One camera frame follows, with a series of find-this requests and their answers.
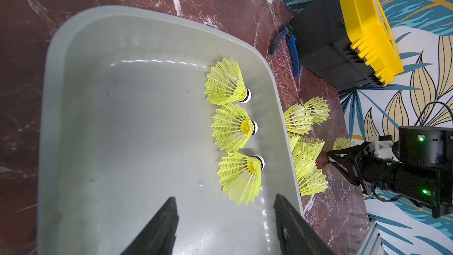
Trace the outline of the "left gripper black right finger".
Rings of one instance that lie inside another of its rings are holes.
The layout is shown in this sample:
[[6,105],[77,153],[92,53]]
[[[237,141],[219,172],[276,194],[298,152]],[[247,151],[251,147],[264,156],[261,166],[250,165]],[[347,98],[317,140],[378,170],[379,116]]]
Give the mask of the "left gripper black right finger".
[[315,231],[281,194],[274,202],[277,237],[283,255],[332,255]]

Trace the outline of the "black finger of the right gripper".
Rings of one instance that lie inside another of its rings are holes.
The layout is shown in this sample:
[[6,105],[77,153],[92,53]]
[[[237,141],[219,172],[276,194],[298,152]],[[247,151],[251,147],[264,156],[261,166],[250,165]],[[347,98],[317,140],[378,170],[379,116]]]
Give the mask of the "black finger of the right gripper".
[[357,163],[357,158],[360,157],[363,149],[364,145],[356,145],[349,148],[331,150],[327,153],[327,156],[332,162],[338,162],[340,164],[354,164]]
[[330,163],[352,184],[361,185],[360,178],[352,162],[333,162]]

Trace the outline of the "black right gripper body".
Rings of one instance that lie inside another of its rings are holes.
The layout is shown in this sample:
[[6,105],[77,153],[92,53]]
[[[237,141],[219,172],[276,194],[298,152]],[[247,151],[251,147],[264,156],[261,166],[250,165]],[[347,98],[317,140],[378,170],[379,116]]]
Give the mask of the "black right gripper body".
[[375,188],[397,193],[383,202],[402,197],[417,207],[428,207],[433,218],[453,213],[453,154],[445,145],[423,144],[421,152],[402,145],[408,155],[400,161],[374,156],[375,147],[364,142],[364,149],[354,163],[366,194],[376,194]]

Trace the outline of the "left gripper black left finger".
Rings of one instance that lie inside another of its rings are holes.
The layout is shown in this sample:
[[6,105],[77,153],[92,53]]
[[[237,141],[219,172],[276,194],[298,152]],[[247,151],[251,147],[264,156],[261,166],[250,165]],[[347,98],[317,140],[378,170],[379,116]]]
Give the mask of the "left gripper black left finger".
[[122,255],[171,255],[179,216],[175,197],[169,197]]

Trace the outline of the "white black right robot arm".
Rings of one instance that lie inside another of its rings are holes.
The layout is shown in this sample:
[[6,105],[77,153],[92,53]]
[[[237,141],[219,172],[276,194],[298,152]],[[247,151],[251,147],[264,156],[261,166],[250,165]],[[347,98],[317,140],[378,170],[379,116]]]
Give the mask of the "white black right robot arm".
[[390,135],[327,153],[329,161],[354,186],[378,200],[377,189],[392,191],[418,208],[431,209],[433,218],[453,213],[453,130],[401,126],[399,139]]

